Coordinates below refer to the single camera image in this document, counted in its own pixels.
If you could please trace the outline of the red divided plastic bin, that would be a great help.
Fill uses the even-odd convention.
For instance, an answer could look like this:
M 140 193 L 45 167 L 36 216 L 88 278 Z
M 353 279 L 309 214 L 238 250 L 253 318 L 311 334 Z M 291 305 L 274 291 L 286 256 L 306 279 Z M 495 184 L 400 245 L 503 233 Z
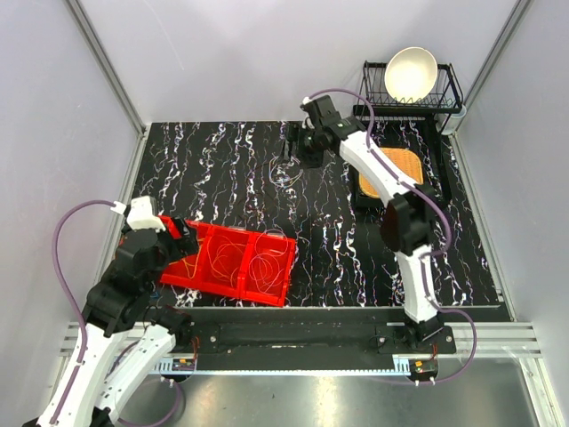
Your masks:
M 241 230 L 187 221 L 197 230 L 197 255 L 172 262 L 165 285 L 274 307 L 285 305 L 296 240 L 277 231 Z

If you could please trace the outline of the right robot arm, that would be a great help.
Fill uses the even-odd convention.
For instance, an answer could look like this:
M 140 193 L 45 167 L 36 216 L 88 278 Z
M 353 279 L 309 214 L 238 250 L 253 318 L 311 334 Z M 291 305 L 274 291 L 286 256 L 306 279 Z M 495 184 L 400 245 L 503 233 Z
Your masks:
M 435 216 L 442 213 L 434 190 L 396 166 L 373 142 L 370 129 L 355 117 L 342 117 L 330 96 L 307 97 L 301 110 L 307 118 L 289 127 L 285 152 L 302 167 L 316 168 L 331 151 L 376 191 L 384 206 L 381 239 L 396 256 L 404 287 L 405 326 L 400 336 L 409 350 L 424 352 L 444 328 L 431 270 Z

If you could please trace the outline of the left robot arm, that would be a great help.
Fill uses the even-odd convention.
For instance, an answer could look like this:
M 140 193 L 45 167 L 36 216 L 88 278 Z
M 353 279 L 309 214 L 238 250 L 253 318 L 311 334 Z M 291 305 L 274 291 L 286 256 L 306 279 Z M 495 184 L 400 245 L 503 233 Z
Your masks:
M 156 363 L 171 351 L 192 347 L 191 317 L 164 307 L 153 313 L 131 351 L 116 360 L 166 268 L 198 249 L 196 230 L 179 217 L 124 234 L 114 259 L 86 297 L 78 343 L 57 390 L 28 425 L 113 426 Z

